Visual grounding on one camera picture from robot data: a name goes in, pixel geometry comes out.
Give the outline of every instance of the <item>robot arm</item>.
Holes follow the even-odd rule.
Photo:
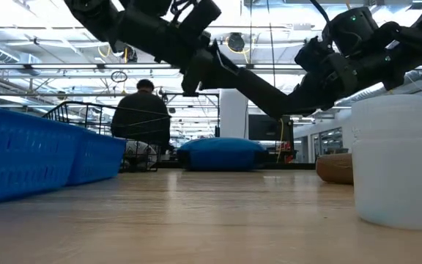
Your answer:
[[[245,68],[238,68],[210,45],[205,31],[220,14],[212,0],[120,0],[118,12],[110,0],[65,0],[71,13],[100,41],[115,51],[131,45],[177,66],[182,88],[235,88],[274,118],[329,109],[341,98],[382,82],[387,89],[403,84],[404,74],[422,65],[422,17],[412,27],[389,22],[377,26],[368,8],[348,10],[327,24],[322,40],[308,41],[295,61],[307,71],[294,92],[285,95]],[[171,6],[193,5],[182,23],[161,16]],[[386,48],[393,41],[393,48]],[[338,52],[333,50],[333,42]]]

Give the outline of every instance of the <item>white plastic bottle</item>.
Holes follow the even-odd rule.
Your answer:
[[[352,107],[356,210],[388,227],[422,230],[422,97],[389,95]]]

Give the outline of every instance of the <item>brown cushion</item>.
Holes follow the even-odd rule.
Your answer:
[[[351,153],[319,157],[316,173],[327,183],[353,184]]]

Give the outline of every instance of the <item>blue plastic crate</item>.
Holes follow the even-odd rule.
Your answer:
[[[86,131],[74,160],[68,185],[91,183],[116,177],[126,141]]]
[[[64,186],[83,131],[0,109],[0,200]]]

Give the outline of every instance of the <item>person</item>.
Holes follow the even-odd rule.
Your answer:
[[[154,84],[140,80],[138,91],[120,100],[111,123],[115,137],[155,144],[162,151],[169,148],[170,116],[166,104],[153,95]]]

